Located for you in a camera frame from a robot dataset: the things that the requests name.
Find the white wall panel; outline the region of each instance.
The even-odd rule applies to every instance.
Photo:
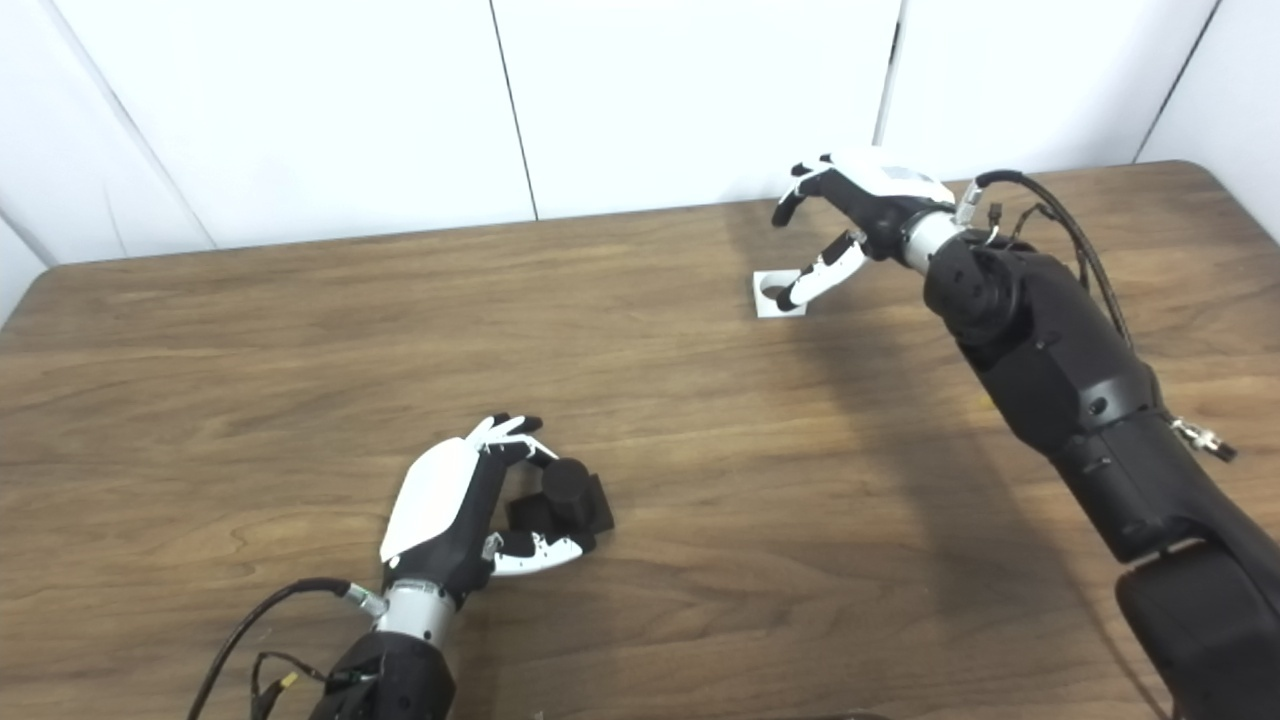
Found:
[[[872,140],[897,0],[495,0],[541,218],[780,195]]]
[[[47,266],[0,220],[0,325],[9,319],[32,281]]]
[[[882,145],[946,179],[1132,163],[1212,5],[906,0]]]
[[[59,263],[209,250],[38,0],[0,1],[0,209]]]
[[[221,246],[532,219],[484,0],[58,0]]]
[[[1199,163],[1280,240],[1280,4],[1224,0],[1139,160]]]

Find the white holder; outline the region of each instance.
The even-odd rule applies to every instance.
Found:
[[[764,295],[767,288],[783,288],[794,283],[800,277],[800,270],[760,270],[751,273],[751,293],[755,295],[756,318],[796,318],[804,315],[808,305],[801,305],[795,310],[780,310],[778,302]]]

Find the wood grain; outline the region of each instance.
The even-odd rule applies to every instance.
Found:
[[[1242,448],[1207,461],[1215,478],[1280,530],[1280,250],[1192,165],[1043,179],[1171,407]],[[780,232],[769,210],[46,274],[0,333],[0,707],[180,716],[270,591],[375,583],[408,464],[508,410],[602,474],[618,529],[467,605],[454,717],[1155,716],[1167,696],[1111,600],[1120,569],[914,273],[869,268],[808,318],[754,319],[749,273],[845,227],[812,202]],[[1043,220],[1027,237],[1066,250]],[[365,626],[337,605],[287,603],[247,647],[330,662]],[[250,660],[207,717],[243,716]]]

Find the wooden table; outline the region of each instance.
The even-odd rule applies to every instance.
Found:
[[[1280,249],[1203,170],[1048,174],[1100,246],[1204,462],[1280,532]],[[1009,219],[1027,196],[996,193]],[[449,651],[454,717],[1153,717],[1112,562],[1004,428],[920,279],[864,269],[756,320],[751,270],[846,223],[745,202],[61,266],[0,333],[0,707],[172,719],[278,585],[376,584],[408,464],[507,410],[599,471],[618,529],[494,582]],[[1068,254],[1033,220],[1027,237]],[[526,479],[520,479],[518,486]],[[300,598],[255,648],[366,626]],[[273,667],[273,675],[283,670]],[[297,685],[275,717],[305,717]]]

